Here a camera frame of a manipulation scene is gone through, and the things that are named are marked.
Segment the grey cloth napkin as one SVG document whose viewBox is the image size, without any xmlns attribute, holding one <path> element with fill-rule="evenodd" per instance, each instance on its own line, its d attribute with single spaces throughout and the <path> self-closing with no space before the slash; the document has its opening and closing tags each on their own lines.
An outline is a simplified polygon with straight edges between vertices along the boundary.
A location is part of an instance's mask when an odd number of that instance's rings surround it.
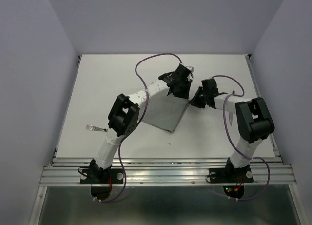
<svg viewBox="0 0 312 225">
<path fill-rule="evenodd" d="M 143 104 L 140 112 L 143 115 L 142 121 L 150 126 L 174 133 L 180 123 L 189 100 L 169 94 L 167 90 L 155 92 L 149 91 L 149 100 Z"/>
</svg>

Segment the black handled knife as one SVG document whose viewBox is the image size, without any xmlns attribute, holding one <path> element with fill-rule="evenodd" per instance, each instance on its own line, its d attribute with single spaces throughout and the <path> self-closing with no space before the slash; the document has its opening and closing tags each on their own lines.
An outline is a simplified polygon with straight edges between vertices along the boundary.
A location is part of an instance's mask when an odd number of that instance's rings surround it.
<svg viewBox="0 0 312 225">
<path fill-rule="evenodd" d="M 234 116 L 233 110 L 234 110 L 234 108 L 231 107 L 231 110 L 229 112 L 229 124 L 230 124 L 230 126 L 233 125 L 233 116 Z"/>
</svg>

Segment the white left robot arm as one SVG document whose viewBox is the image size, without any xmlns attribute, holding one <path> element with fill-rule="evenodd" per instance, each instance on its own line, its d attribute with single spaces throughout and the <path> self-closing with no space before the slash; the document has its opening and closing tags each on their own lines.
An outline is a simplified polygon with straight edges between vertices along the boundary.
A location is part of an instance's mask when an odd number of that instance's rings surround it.
<svg viewBox="0 0 312 225">
<path fill-rule="evenodd" d="M 193 67 L 180 64 L 175 71 L 160 75 L 150 85 L 144 84 L 142 90 L 117 96 L 108 115 L 103 146 L 89 165 L 97 183 L 108 179 L 117 149 L 140 122 L 169 132 L 176 129 L 188 106 L 193 71 Z"/>
</svg>

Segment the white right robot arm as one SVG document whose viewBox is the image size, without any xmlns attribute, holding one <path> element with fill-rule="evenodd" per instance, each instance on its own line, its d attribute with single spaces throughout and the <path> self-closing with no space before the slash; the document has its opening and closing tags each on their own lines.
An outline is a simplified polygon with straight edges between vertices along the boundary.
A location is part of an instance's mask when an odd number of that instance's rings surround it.
<svg viewBox="0 0 312 225">
<path fill-rule="evenodd" d="M 229 181 L 236 181 L 242 175 L 242 168 L 247 167 L 254 159 L 254 153 L 263 140 L 267 139 L 275 130 L 275 125 L 266 102 L 262 97 L 247 99 L 245 89 L 234 78 L 222 76 L 234 81 L 241 89 L 241 94 L 220 93 L 217 87 L 216 76 L 202 80 L 200 86 L 191 99 L 190 105 L 197 108 L 206 106 L 221 110 L 227 138 L 234 149 L 229 157 L 230 166 L 224 169 L 224 175 Z M 226 113 L 236 115 L 237 128 L 240 139 L 237 144 L 231 139 L 227 126 Z"/>
</svg>

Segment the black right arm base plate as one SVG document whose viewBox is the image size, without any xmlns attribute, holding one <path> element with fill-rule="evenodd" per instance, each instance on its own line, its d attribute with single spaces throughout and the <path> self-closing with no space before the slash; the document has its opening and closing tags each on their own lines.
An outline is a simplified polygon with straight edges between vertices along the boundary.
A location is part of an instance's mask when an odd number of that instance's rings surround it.
<svg viewBox="0 0 312 225">
<path fill-rule="evenodd" d="M 253 175 L 249 167 L 245 168 L 209 168 L 206 181 L 211 184 L 253 183 Z"/>
</svg>

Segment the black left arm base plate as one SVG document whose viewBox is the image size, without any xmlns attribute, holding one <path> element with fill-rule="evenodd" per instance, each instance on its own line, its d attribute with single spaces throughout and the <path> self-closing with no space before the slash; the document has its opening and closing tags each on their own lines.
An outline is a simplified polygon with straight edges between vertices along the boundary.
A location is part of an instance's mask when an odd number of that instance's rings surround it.
<svg viewBox="0 0 312 225">
<path fill-rule="evenodd" d="M 89 168 L 79 168 L 80 184 L 123 184 L 124 174 L 121 168 L 109 169 L 101 175 L 92 173 Z"/>
</svg>

